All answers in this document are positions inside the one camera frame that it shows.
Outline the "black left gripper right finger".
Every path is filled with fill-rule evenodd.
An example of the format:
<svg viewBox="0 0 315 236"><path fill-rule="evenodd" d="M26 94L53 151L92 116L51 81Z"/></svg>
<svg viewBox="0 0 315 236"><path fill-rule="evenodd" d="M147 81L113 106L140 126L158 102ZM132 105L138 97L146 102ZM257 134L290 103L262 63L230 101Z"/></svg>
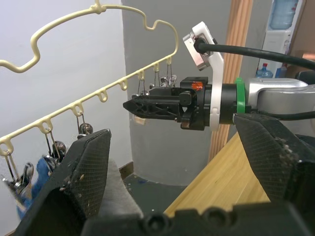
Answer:
<svg viewBox="0 0 315 236"><path fill-rule="evenodd" d="M235 114L251 169L271 201L315 203L315 139L295 135L275 118Z"/></svg>

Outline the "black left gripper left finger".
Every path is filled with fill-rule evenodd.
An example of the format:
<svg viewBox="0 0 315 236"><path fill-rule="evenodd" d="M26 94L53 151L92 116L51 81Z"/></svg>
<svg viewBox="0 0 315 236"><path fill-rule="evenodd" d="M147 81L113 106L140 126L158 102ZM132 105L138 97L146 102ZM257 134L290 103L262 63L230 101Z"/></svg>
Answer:
<svg viewBox="0 0 315 236"><path fill-rule="evenodd" d="M111 131L103 129L72 143L27 210L16 236L79 236L98 215L106 186Z"/></svg>

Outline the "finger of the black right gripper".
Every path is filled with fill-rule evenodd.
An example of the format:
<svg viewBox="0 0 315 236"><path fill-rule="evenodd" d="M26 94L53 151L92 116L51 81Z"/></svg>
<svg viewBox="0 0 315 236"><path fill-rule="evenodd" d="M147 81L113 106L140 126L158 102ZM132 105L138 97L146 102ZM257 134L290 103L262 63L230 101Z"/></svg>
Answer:
<svg viewBox="0 0 315 236"><path fill-rule="evenodd" d="M123 107L140 118L175 120L180 116L176 96L141 95L126 101Z"/></svg>
<svg viewBox="0 0 315 236"><path fill-rule="evenodd" d="M153 88L149 91L143 91L140 94L133 94L131 98L136 98L143 95L152 96L175 96L180 93L180 88Z"/></svg>

